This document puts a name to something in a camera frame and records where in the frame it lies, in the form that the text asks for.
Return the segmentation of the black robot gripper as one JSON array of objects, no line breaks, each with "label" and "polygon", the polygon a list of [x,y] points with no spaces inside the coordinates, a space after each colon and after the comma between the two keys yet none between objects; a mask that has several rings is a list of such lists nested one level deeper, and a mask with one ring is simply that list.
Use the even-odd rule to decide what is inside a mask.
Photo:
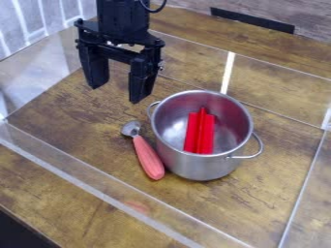
[{"label": "black robot gripper", "polygon": [[109,59],[131,63],[130,102],[137,104],[153,92],[165,42],[149,33],[150,0],[97,0],[98,20],[78,19],[77,40],[85,76],[93,89],[110,79]]}]

